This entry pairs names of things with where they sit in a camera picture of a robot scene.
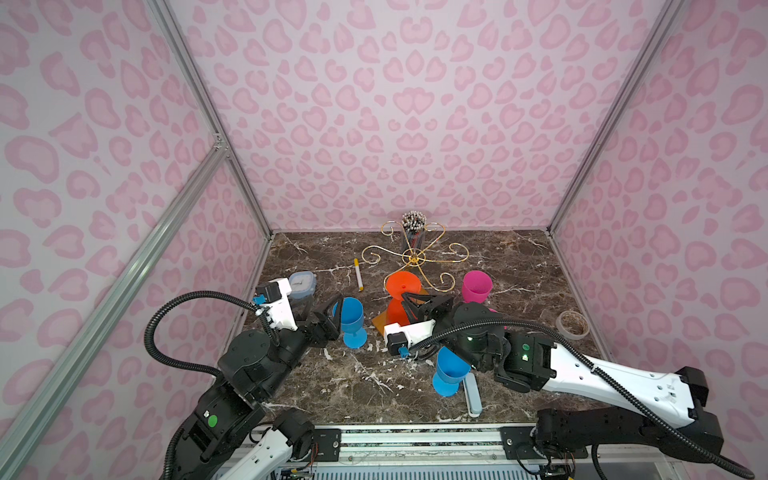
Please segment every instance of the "marble tabletop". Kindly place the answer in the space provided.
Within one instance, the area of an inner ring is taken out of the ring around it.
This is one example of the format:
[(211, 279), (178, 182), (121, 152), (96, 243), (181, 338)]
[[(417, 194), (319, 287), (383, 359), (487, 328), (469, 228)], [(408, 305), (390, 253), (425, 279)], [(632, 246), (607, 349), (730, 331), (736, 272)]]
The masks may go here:
[[(461, 280), (470, 270), (485, 271), (494, 282), (486, 304), (515, 318), (554, 326), (563, 310), (577, 310), (564, 274), (547, 237), (541, 231), (456, 231), (445, 234), (430, 258), (453, 258), (451, 242), (467, 246), (470, 257), (462, 263), (431, 264), (425, 272), (433, 283), (447, 271), (456, 278), (453, 294), (461, 295)], [(321, 302), (335, 292), (359, 299), (365, 312), (368, 343), (351, 350), (341, 340), (327, 349), (311, 349), (288, 377), (268, 407), (294, 406), (310, 413), (316, 424), (424, 423), (424, 422), (534, 422), (543, 408), (591, 409), (599, 402), (550, 392), (521, 394), (494, 381), (490, 372), (475, 372), (483, 404), (477, 419), (468, 417), (462, 390), (444, 398), (432, 388), (432, 360), (414, 362), (391, 357), (371, 319), (386, 309), (390, 297), (384, 277), (399, 268), (399, 257), (382, 255), (377, 265), (362, 262), (362, 249), (378, 244), (397, 250), (399, 239), (379, 232), (278, 233), (266, 260), (261, 280), (309, 270), (317, 276), (315, 298)], [(353, 259), (361, 259), (365, 289), (358, 291)], [(253, 318), (245, 329), (259, 328)], [(590, 336), (574, 342), (583, 353), (598, 356)]]

